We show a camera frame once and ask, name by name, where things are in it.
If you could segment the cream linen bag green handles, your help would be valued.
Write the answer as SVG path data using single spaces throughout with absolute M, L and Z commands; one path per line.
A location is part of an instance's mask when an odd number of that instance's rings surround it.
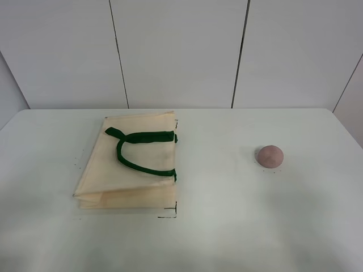
M 106 117 L 73 197 L 82 209 L 173 209 L 174 112 Z

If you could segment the pink peach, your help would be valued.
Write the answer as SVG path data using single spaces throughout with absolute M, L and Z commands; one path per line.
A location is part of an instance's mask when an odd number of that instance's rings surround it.
M 257 154 L 258 163 L 265 168 L 277 168 L 284 160 L 283 151 L 274 145 L 264 146 Z

